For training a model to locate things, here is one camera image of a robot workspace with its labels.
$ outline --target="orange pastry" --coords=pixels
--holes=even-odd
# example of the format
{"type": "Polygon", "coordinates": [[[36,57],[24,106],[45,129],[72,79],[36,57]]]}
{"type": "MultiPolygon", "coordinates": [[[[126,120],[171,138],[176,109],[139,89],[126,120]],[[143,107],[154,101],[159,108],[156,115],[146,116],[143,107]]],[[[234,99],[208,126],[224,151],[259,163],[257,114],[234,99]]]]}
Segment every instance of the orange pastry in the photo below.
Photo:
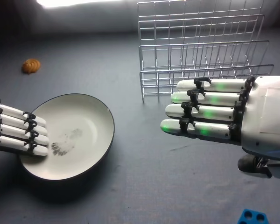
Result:
{"type": "Polygon", "coordinates": [[[23,72],[30,74],[37,72],[40,67],[41,63],[37,59],[30,58],[24,62],[22,65],[22,70],[23,72]]]}

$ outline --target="robotic hand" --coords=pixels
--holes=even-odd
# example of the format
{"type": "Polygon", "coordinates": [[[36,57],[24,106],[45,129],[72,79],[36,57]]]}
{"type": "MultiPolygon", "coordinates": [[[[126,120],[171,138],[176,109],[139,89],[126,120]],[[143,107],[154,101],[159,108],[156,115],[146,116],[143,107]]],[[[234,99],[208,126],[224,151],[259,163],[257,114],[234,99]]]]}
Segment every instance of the robotic hand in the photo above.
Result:
{"type": "Polygon", "coordinates": [[[248,173],[271,177],[269,160],[280,161],[280,77],[209,79],[198,77],[177,84],[173,119],[161,122],[169,134],[241,145],[249,155],[238,161],[248,173]]]}
{"type": "Polygon", "coordinates": [[[49,144],[46,121],[0,101],[0,151],[46,156],[49,144]]]}

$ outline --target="blue plastic block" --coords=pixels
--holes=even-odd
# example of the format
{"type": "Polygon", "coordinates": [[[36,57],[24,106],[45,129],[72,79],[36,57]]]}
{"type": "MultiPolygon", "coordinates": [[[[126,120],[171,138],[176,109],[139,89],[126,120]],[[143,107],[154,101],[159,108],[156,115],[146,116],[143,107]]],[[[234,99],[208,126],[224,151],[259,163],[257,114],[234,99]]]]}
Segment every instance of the blue plastic block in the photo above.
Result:
{"type": "Polygon", "coordinates": [[[244,209],[238,224],[269,224],[269,222],[265,213],[244,209]]]}

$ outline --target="dish rack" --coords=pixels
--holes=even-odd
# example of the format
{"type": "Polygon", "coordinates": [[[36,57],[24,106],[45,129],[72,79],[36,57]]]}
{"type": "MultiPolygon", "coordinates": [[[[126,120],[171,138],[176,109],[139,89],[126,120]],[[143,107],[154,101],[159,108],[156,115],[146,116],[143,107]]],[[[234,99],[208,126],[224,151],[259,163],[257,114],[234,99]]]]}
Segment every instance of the dish rack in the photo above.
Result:
{"type": "Polygon", "coordinates": [[[264,0],[140,2],[140,84],[145,95],[172,94],[180,80],[270,75],[269,41],[258,40],[264,0]]]}

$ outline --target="metal wire rack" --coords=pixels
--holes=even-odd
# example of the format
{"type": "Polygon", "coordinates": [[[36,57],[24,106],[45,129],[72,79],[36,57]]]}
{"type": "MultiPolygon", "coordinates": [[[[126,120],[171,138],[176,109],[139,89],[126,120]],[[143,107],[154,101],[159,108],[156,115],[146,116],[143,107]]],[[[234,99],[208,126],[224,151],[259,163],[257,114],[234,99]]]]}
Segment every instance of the metal wire rack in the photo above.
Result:
{"type": "Polygon", "coordinates": [[[178,81],[269,75],[268,41],[258,41],[264,0],[141,2],[140,83],[144,95],[171,94],[178,81]]]}

